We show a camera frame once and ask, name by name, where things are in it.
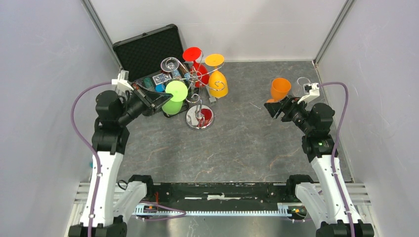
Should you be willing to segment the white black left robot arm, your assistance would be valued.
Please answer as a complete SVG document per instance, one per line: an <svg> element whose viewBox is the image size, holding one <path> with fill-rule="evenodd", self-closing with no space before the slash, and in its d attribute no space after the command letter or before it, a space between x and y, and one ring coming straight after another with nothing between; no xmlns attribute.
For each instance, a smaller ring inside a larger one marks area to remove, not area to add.
<svg viewBox="0 0 419 237"><path fill-rule="evenodd" d="M92 175L86 205L79 223L69 227L70 237L125 237L127 223L137 205L155 196L149 175L133 175L122 196L114 199L117 175L129 138L127 125L145 112L161 108L173 97L141 86L129 87L123 95L113 89L95 98L97 118L92 140L87 141L74 119L78 96L71 109L71 123L76 134L92 152Z"/></svg>

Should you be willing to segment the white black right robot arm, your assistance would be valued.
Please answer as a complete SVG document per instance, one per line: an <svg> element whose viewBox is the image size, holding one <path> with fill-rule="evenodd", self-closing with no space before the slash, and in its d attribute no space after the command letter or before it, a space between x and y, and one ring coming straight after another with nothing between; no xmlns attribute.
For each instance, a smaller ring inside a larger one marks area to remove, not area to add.
<svg viewBox="0 0 419 237"><path fill-rule="evenodd" d="M290 176L286 197L301 201L317 228L318 237L373 237L374 228L357 212L347 190L339 165L337 141L330 135L335 111L316 103L310 111L297 97L286 96L264 107L274 119L293 122L303 133L302 149L314 169L321 191L307 175Z"/></svg>

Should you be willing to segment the orange plastic wine glass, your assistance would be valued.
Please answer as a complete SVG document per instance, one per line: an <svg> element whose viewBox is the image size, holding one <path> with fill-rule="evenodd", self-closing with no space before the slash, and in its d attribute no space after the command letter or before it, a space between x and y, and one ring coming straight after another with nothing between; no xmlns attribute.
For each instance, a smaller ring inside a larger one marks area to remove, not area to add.
<svg viewBox="0 0 419 237"><path fill-rule="evenodd" d="M271 83L270 95L271 99L268 99L267 103L274 103L284 99L289 93L292 85L285 78L276 78Z"/></svg>

